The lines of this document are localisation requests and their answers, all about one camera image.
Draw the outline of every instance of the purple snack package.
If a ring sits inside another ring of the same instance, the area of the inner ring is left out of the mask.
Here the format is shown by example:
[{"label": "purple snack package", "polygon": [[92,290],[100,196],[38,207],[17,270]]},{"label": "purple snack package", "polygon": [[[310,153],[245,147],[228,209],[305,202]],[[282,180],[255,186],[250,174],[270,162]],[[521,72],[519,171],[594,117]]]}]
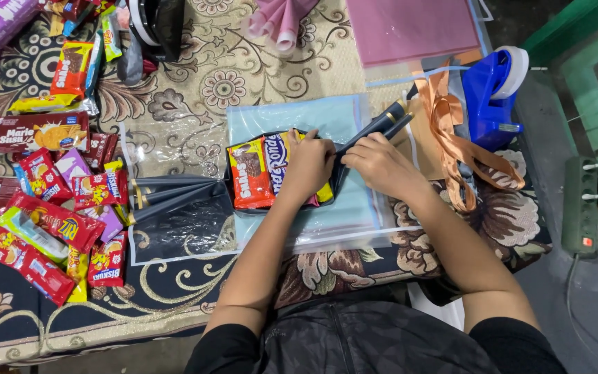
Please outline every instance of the purple snack package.
[{"label": "purple snack package", "polygon": [[110,242],[119,232],[124,229],[123,224],[114,212],[114,208],[109,205],[95,206],[86,208],[82,211],[85,216],[95,218],[105,223],[105,230],[101,234],[100,239],[104,243]]},{"label": "purple snack package", "polygon": [[38,0],[0,0],[0,48],[38,13]]},{"label": "purple snack package", "polygon": [[75,148],[66,152],[59,161],[54,163],[54,166],[59,170],[59,174],[61,174],[71,190],[73,189],[71,178],[74,176],[92,175],[91,169],[89,169],[84,158],[82,158],[82,155]]}]

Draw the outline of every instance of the floral carpet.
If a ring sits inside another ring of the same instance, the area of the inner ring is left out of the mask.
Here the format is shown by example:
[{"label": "floral carpet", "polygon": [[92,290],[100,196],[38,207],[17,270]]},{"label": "floral carpet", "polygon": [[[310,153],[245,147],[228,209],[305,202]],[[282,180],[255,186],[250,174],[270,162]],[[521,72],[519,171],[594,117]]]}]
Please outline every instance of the floral carpet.
[{"label": "floral carpet", "polygon": [[[379,113],[407,87],[364,87],[344,0],[323,0],[301,20],[298,50],[276,55],[262,40],[243,37],[238,20],[255,9],[253,0],[189,0],[183,47],[177,63],[133,87],[108,63],[100,75],[104,132],[125,127],[125,147],[134,174],[197,173],[220,176],[225,165],[228,106],[263,105],[366,92],[371,113]],[[75,39],[90,40],[93,25]],[[42,15],[3,52],[0,62],[0,115],[13,100],[46,93],[63,37],[48,37]],[[464,219],[512,271],[550,251],[523,155],[499,151],[527,184],[500,191],[477,181],[478,208]],[[12,175],[0,155],[0,175]],[[503,174],[492,177],[501,182]],[[434,189],[448,201],[444,183]],[[403,202],[392,202],[398,226],[417,225]],[[217,232],[231,235],[231,220]],[[12,269],[0,266],[0,365],[29,365],[62,355],[110,349],[161,336],[200,333],[214,308],[236,256],[214,256],[127,267],[123,287],[96,287],[86,303],[57,309]],[[293,256],[283,263],[276,308],[311,298],[350,292],[411,278],[442,279],[443,269],[424,232],[399,232],[393,247]],[[444,302],[456,296],[444,288]]]}]

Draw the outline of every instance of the orange satin ribbon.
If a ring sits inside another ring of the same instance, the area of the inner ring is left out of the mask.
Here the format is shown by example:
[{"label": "orange satin ribbon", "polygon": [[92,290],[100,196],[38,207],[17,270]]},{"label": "orange satin ribbon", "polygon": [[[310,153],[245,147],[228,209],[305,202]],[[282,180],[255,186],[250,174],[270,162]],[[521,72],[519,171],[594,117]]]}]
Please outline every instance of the orange satin ribbon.
[{"label": "orange satin ribbon", "polygon": [[[426,78],[415,80],[424,109],[430,118],[431,133],[438,143],[442,170],[446,182],[446,190],[454,208],[460,212],[471,212],[477,207],[477,197],[474,191],[461,176],[458,162],[469,166],[481,179],[503,190],[520,190],[525,186],[525,180],[518,171],[497,154],[491,153],[469,140],[454,133],[454,125],[467,126],[463,123],[463,109],[461,101],[450,95],[449,71],[439,72]],[[485,174],[474,160],[500,171],[516,181],[514,187],[504,187]],[[461,199],[461,188],[465,189],[465,201]]]}]

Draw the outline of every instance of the hand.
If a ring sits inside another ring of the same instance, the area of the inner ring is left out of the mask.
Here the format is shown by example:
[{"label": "hand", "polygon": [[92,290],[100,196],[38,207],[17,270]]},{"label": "hand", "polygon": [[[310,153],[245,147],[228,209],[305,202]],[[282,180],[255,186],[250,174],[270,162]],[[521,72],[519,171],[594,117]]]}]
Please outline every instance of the hand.
[{"label": "hand", "polygon": [[426,178],[379,132],[357,141],[341,162],[355,168],[369,188],[407,203],[432,191]]},{"label": "hand", "polygon": [[278,196],[303,204],[328,182],[334,168],[336,147],[328,139],[315,139],[317,130],[303,140],[292,129],[288,132],[290,161]]}]

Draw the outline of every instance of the person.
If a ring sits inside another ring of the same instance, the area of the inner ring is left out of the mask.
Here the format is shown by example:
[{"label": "person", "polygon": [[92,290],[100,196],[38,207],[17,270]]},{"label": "person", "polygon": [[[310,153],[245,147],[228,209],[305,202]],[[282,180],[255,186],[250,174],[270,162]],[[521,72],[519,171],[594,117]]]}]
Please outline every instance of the person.
[{"label": "person", "polygon": [[185,373],[565,373],[518,282],[380,133],[341,162],[419,218],[463,293],[464,332],[401,303],[349,294],[287,307],[265,324],[290,225],[336,159],[317,131],[301,141],[294,133],[277,199],[232,268]]}]

